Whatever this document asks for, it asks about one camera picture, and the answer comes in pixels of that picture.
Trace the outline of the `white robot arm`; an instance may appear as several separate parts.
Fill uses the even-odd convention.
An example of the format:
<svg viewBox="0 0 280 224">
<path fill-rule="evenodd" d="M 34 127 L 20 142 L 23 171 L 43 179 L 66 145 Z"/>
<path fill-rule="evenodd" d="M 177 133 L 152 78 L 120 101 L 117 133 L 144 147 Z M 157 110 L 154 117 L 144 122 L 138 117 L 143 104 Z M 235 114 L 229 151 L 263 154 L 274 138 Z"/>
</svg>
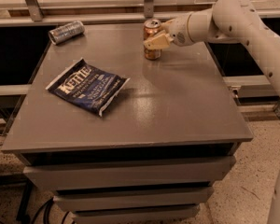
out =
<svg viewBox="0 0 280 224">
<path fill-rule="evenodd" d="M 178 16 L 146 46 L 198 42 L 242 44 L 280 95 L 280 35 L 260 20 L 249 0 L 217 0 L 210 9 Z M 280 121 L 258 114 L 250 124 L 254 141 L 238 149 L 238 163 L 215 184 L 203 212 L 183 224 L 280 224 Z"/>
</svg>

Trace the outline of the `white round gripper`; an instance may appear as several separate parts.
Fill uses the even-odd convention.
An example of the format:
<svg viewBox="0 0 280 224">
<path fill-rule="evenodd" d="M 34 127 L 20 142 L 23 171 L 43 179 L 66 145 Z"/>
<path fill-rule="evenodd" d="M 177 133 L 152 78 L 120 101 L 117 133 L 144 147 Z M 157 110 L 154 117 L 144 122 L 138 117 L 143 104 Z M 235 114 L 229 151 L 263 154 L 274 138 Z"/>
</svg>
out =
<svg viewBox="0 0 280 224">
<path fill-rule="evenodd" d="M 188 26 L 189 18 L 190 14 L 186 14 L 163 22 L 161 24 L 163 30 L 143 42 L 145 48 L 149 50 L 167 49 L 172 42 L 180 47 L 192 45 L 193 41 L 190 38 Z"/>
</svg>

